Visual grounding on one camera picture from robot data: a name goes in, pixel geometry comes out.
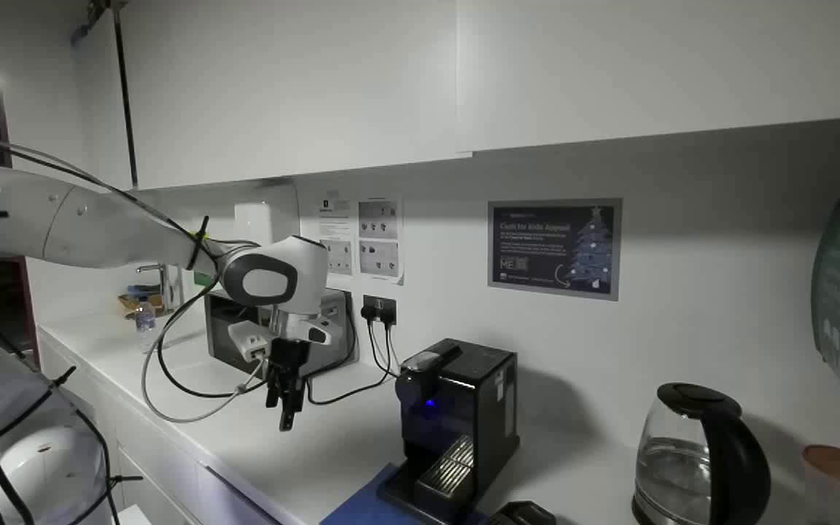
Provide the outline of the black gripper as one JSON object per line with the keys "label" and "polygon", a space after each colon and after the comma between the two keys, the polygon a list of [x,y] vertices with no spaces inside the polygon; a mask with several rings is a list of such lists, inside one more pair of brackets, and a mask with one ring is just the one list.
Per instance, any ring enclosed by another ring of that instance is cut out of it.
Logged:
{"label": "black gripper", "polygon": [[295,392],[304,364],[307,364],[307,345],[304,341],[276,339],[272,345],[267,370],[264,370],[264,383],[272,387],[264,395],[264,409],[276,409],[276,403],[283,403],[280,405],[280,431],[290,431],[295,418],[304,405],[304,395]]}

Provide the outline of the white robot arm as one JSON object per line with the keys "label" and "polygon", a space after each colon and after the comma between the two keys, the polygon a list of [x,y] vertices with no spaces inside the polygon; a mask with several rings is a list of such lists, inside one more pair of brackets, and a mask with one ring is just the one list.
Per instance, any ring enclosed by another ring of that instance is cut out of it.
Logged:
{"label": "white robot arm", "polygon": [[0,256],[76,269],[164,263],[213,276],[234,303],[276,306],[290,314],[290,323],[267,357],[264,405],[283,405],[283,431],[304,409],[299,367],[325,290],[320,241],[307,236],[283,236],[272,246],[199,240],[124,193],[0,166]]}

